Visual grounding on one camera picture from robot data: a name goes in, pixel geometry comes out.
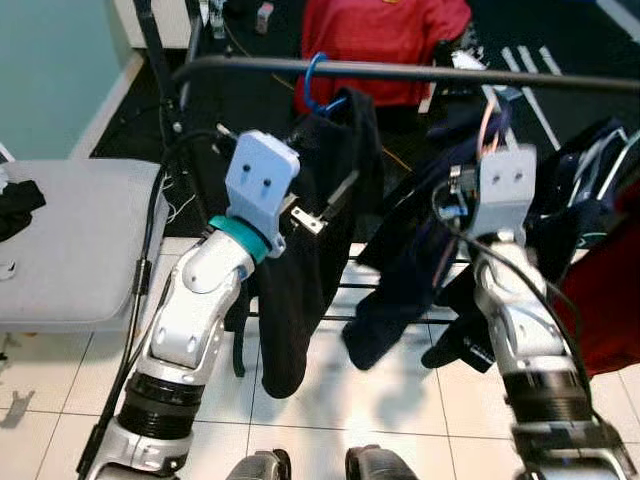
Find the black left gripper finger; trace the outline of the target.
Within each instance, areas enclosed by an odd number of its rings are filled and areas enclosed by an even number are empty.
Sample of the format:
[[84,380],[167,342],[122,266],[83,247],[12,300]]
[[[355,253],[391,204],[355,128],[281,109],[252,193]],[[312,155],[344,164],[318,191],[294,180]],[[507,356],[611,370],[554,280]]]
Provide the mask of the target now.
[[326,201],[325,209],[320,215],[320,219],[323,220],[324,223],[329,223],[329,221],[337,218],[344,207],[346,207],[358,178],[360,178],[360,172],[358,172],[358,170],[352,170],[352,172],[343,179],[343,182],[339,183],[338,187],[333,189],[333,192],[330,193],[328,197],[328,201]]

